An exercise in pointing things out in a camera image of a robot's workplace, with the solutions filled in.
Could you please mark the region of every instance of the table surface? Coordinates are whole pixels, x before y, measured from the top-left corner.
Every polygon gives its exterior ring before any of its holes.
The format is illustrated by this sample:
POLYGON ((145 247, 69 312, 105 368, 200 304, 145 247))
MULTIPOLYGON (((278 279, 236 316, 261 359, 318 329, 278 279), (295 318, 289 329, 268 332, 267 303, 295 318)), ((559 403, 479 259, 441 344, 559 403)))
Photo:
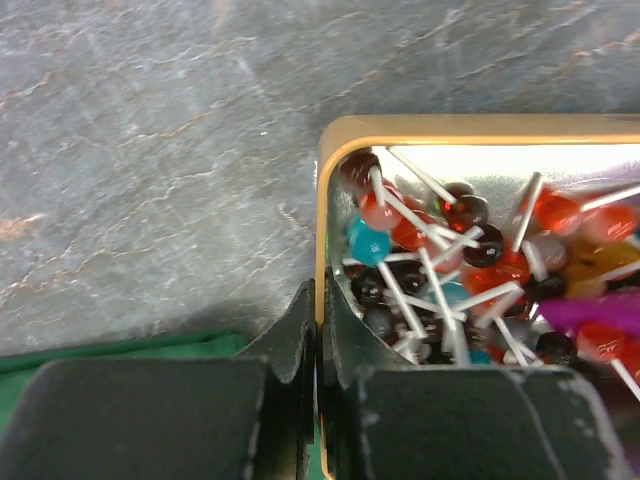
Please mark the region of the table surface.
POLYGON ((258 331, 353 113, 638 112, 636 0, 0 4, 0 354, 258 331))

